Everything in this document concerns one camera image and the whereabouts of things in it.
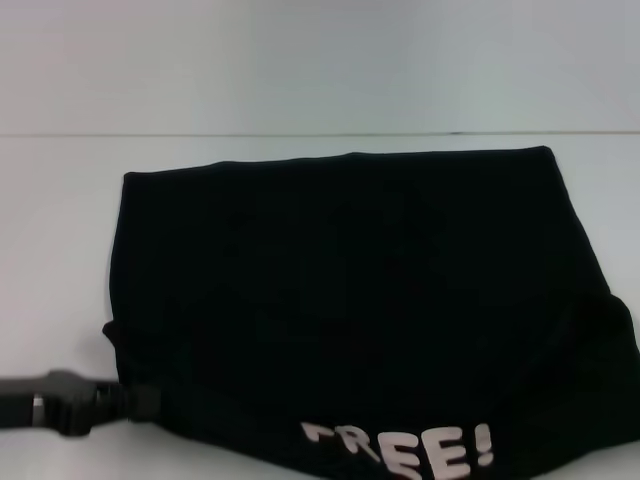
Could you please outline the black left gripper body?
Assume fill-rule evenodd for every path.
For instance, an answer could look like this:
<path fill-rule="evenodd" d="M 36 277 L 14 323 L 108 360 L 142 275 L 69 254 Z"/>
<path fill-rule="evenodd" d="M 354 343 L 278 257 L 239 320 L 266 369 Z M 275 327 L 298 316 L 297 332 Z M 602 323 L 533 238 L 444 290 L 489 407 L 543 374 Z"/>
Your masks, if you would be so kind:
<path fill-rule="evenodd" d="M 123 386 L 54 370 L 36 377 L 1 380 L 1 428 L 46 429 L 84 437 L 123 418 Z"/>

